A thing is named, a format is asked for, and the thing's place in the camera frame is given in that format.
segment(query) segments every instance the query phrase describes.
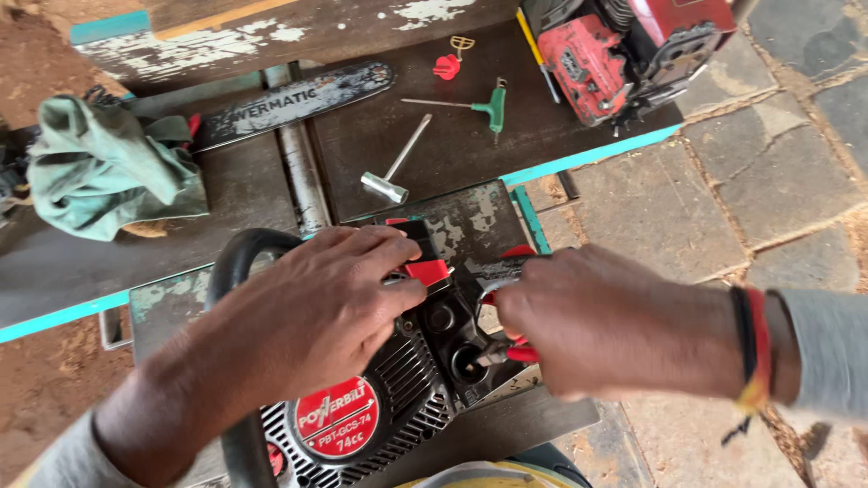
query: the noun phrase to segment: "green rag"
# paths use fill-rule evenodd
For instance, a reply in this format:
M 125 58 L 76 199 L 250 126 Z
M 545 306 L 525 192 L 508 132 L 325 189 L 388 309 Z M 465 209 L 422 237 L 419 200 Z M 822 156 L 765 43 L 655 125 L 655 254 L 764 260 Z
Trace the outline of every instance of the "green rag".
M 27 179 L 36 213 L 52 226 L 111 241 L 129 223 L 208 213 L 189 151 L 161 143 L 192 141 L 184 117 L 142 127 L 120 107 L 58 95 L 40 104 L 39 126 Z

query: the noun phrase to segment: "stone paving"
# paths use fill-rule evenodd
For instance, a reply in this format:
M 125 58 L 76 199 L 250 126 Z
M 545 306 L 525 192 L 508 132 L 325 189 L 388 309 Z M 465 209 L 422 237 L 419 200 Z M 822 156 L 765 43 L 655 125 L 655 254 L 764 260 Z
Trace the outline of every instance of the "stone paving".
M 678 100 L 685 127 L 569 171 L 578 201 L 540 216 L 550 246 L 599 243 L 685 282 L 868 291 L 866 11 L 762 0 Z M 525 187 L 537 211 L 567 201 L 554 175 Z M 868 429 L 847 422 L 780 407 L 721 448 L 730 402 L 599 407 L 600 424 L 556 441 L 597 487 L 868 486 Z

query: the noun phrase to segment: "powerbilt logo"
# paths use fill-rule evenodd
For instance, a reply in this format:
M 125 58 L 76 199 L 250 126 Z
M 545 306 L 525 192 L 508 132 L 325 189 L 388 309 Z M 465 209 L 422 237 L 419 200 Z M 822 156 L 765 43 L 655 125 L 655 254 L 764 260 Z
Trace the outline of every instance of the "powerbilt logo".
M 366 379 L 352 379 L 300 399 L 295 431 L 305 447 L 323 458 L 344 458 L 371 440 L 379 420 L 377 394 Z

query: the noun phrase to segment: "right hand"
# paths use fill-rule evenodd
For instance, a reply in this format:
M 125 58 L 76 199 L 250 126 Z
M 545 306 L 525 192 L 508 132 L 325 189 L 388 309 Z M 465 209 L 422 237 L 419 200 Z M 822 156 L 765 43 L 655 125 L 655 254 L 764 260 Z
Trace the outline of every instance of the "right hand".
M 561 399 L 623 390 L 734 398 L 744 385 L 725 290 L 664 280 L 595 245 L 528 260 L 496 303 L 504 330 L 527 337 Z

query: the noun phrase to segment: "yellow screwdriver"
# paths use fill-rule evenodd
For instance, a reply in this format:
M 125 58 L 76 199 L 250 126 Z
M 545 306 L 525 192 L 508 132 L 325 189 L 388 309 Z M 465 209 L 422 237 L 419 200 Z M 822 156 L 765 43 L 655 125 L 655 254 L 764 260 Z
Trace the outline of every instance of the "yellow screwdriver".
M 524 32 L 524 37 L 528 40 L 528 44 L 530 45 L 530 50 L 533 51 L 534 57 L 536 58 L 536 64 L 540 65 L 540 71 L 542 71 L 542 75 L 545 76 L 545 82 L 549 85 L 549 91 L 551 92 L 551 97 L 555 99 L 555 103 L 561 102 L 561 97 L 557 95 L 557 91 L 555 91 L 555 85 L 551 84 L 551 75 L 549 75 L 549 71 L 545 69 L 545 63 L 543 62 L 543 55 L 540 54 L 540 50 L 536 47 L 536 41 L 534 40 L 534 35 L 530 32 L 530 27 L 528 26 L 528 21 L 524 18 L 524 12 L 522 12 L 522 8 L 518 8 L 518 12 L 516 13 L 516 17 L 518 18 L 518 23 L 522 26 L 522 32 Z

